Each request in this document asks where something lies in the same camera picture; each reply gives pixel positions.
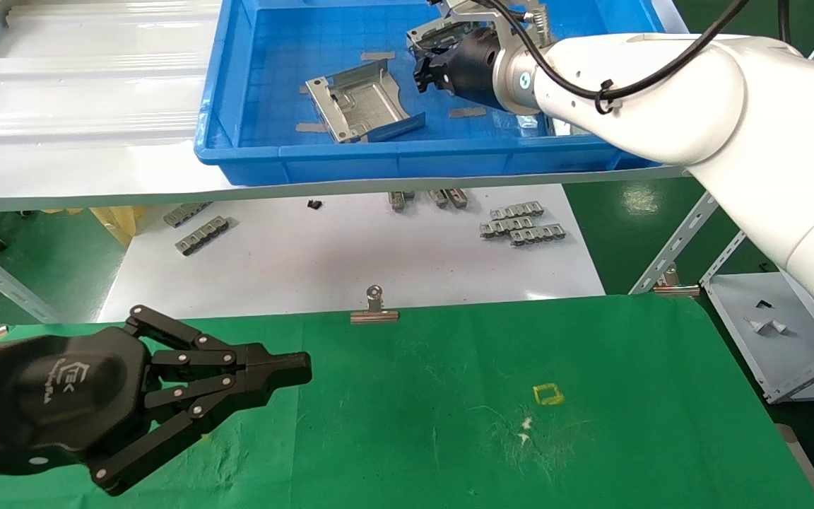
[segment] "green mat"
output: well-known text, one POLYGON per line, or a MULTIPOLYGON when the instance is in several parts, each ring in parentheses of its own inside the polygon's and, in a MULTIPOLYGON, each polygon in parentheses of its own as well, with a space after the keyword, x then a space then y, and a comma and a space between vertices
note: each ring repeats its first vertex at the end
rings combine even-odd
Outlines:
POLYGON ((343 312, 191 324, 231 344, 308 351, 314 379, 233 416, 125 496, 66 467, 0 476, 0 507, 814 507, 688 299, 409 309, 360 326, 343 312))

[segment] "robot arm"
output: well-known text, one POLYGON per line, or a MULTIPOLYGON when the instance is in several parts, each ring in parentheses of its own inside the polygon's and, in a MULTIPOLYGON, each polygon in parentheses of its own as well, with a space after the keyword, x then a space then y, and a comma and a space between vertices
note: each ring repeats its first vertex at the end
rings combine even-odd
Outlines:
POLYGON ((5 341, 0 474, 84 464, 93 483, 121 495, 236 411, 311 378, 306 352, 229 345, 142 305, 123 327, 5 341), (143 337, 170 350, 150 352, 143 337))
MULTIPOLYGON (((494 106, 508 112, 543 112, 624 151, 682 165, 760 250, 814 296, 814 62, 773 39, 717 36, 656 85, 597 102, 552 81, 498 13, 476 1, 454 3, 446 19, 486 19, 489 26, 477 30, 498 31, 497 57, 487 65, 487 52, 478 47, 485 41, 481 33, 438 54, 419 55, 414 77, 420 90, 433 83, 469 100, 494 97, 494 106), (470 6, 461 10, 462 4, 470 6), (488 94, 480 93, 480 81, 465 78, 467 68, 473 76, 488 72, 488 94)), ((532 12, 541 8, 534 0, 526 5, 532 12)), ((530 33, 535 29, 530 26, 530 33)), ((607 90, 607 83, 623 87, 646 77, 694 38, 642 33, 552 43, 540 37, 539 47, 572 84, 607 90)))

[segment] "yellow square marker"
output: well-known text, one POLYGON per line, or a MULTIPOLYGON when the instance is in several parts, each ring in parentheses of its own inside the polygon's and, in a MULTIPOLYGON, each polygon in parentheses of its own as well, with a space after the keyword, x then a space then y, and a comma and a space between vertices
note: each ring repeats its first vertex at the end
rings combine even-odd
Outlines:
POLYGON ((540 405, 560 405, 565 402, 565 396, 553 383, 533 387, 533 395, 536 396, 536 403, 540 405))

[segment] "gray panel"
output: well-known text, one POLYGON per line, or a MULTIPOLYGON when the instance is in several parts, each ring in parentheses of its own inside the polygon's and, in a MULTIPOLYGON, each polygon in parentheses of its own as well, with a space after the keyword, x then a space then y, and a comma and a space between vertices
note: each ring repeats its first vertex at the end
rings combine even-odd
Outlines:
MULTIPOLYGON (((781 274, 715 275, 711 290, 713 302, 723 307, 719 313, 729 319, 726 325, 736 335, 734 339, 738 340, 744 357, 755 362, 751 366, 753 375, 757 380, 763 379, 766 390, 814 364, 814 319, 781 274), (759 300, 771 303, 773 308, 757 308, 759 300), (783 334, 772 328, 756 333, 746 318, 756 322, 777 320, 788 329, 783 334)), ((814 384, 791 399, 814 399, 814 384)))

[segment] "blue plastic bin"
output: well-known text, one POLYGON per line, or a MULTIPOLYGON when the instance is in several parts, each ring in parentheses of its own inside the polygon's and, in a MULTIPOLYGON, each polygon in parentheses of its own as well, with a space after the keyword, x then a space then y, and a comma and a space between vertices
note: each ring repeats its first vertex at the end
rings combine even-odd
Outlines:
MULTIPOLYGON (((558 38, 658 32, 650 0, 546 2, 558 38)), ((224 0, 194 151, 243 186, 368 178, 480 177, 641 168, 649 161, 596 136, 546 136, 541 116, 488 110, 450 119, 466 100, 413 84, 405 33, 438 17, 424 0, 224 0), (339 145, 319 122, 306 80, 356 67, 364 52, 395 52, 389 71, 404 110, 426 126, 393 141, 339 145)))

